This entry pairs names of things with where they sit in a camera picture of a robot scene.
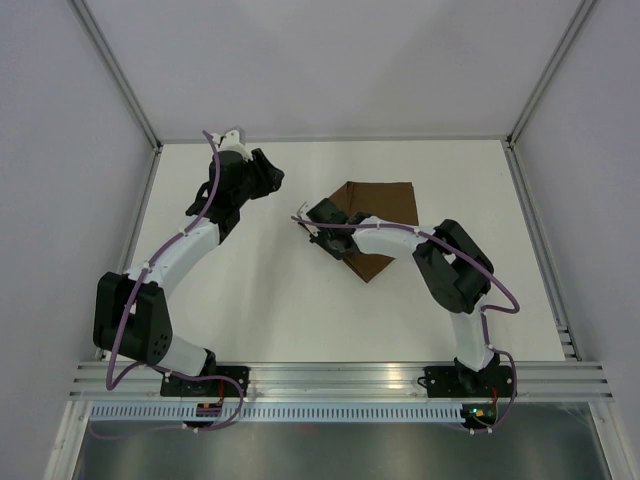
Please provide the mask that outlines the brown cloth napkin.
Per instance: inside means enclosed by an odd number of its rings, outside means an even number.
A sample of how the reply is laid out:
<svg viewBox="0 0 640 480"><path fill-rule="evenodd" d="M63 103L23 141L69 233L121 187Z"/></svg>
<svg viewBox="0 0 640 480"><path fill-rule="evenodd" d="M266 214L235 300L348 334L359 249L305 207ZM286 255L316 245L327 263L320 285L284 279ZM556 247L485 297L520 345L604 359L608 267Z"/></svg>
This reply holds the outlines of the brown cloth napkin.
<svg viewBox="0 0 640 480"><path fill-rule="evenodd" d="M366 183L347 181L329 196L349 217L365 213L392 223L418 225L419 217L411 182ZM365 283L392 263L383 255L350 254L343 262Z"/></svg>

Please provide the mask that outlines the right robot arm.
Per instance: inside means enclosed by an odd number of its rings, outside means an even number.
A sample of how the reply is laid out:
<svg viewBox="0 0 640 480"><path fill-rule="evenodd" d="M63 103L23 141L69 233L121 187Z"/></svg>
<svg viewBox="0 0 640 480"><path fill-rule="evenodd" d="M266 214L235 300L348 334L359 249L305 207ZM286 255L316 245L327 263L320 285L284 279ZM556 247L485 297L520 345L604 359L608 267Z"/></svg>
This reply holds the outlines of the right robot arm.
<svg viewBox="0 0 640 480"><path fill-rule="evenodd" d="M495 277L494 267L454 220L435 227L394 223L366 213L347 215L329 199L294 221L312 243L337 260L350 255L381 255L413 263L433 300L451 319L455 356L450 366L426 366L418 378L431 398L508 398L516 394L512 356L495 347L489 336L486 297L492 288L511 302L505 313L520 305Z"/></svg>

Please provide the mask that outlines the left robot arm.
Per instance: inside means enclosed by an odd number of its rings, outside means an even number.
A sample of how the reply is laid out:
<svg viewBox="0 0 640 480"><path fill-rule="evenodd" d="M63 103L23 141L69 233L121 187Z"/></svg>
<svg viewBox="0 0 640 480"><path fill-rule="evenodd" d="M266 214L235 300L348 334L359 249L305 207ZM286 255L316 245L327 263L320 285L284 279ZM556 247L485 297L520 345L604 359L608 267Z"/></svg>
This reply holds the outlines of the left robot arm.
<svg viewBox="0 0 640 480"><path fill-rule="evenodd" d="M209 179L186 210L186 225L145 263L97 284L93 342L164 374L166 397L205 397L222 393L227 380L215 354L173 330L168 298L190 270L219 247L240 221L250 200L280 189L284 173L259 148L240 152L221 147L209 166Z"/></svg>

